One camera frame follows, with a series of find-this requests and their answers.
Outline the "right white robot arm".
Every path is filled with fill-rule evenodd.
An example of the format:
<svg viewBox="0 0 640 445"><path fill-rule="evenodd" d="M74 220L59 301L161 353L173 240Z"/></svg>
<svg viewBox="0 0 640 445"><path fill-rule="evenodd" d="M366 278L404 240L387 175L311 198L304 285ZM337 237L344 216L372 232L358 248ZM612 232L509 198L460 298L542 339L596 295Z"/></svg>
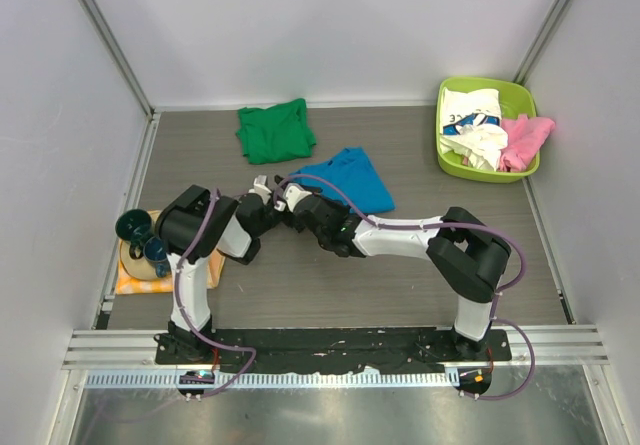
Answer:
<svg viewBox="0 0 640 445"><path fill-rule="evenodd" d="M466 209L451 207L422 220L360 215L319 193L290 185L284 201L294 222L316 237L321 248L341 258L400 256L430 261L458 296L451 332L457 356L472 360L488 346L496 289L511 247Z"/></svg>

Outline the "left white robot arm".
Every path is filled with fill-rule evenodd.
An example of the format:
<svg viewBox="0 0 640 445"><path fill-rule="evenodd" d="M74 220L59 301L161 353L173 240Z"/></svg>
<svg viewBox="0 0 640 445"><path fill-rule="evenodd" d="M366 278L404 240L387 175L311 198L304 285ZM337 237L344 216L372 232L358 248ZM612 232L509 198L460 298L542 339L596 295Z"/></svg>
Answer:
<svg viewBox="0 0 640 445"><path fill-rule="evenodd" d="M200 364L212 356L211 257L217 251L250 263L260 250L260 236L279 221L265 176L237 198L192 185L162 210L155 235L163 242L171 268L173 308L167 331L154 337L158 364Z"/></svg>

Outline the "lime green plastic basin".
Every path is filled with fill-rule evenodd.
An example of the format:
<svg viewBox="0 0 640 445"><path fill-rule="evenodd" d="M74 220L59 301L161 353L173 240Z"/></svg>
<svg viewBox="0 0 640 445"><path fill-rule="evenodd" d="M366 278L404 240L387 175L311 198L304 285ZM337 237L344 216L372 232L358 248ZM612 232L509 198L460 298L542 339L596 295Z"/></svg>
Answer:
<svg viewBox="0 0 640 445"><path fill-rule="evenodd" d="M450 92L469 93L480 89L495 89L498 91L502 117L516 119L521 114L530 118L537 116L536 105L530 91L524 86L498 80L494 78L453 76L442 81L438 93L437 113L443 110L444 89ZM437 119L435 129L436 151L438 163L442 170L449 175L472 181L506 184L519 181L532 175L540 165L540 152L537 152L523 172L499 172L472 168L464 163L464 157L454 151L445 152L440 144L440 119Z"/></svg>

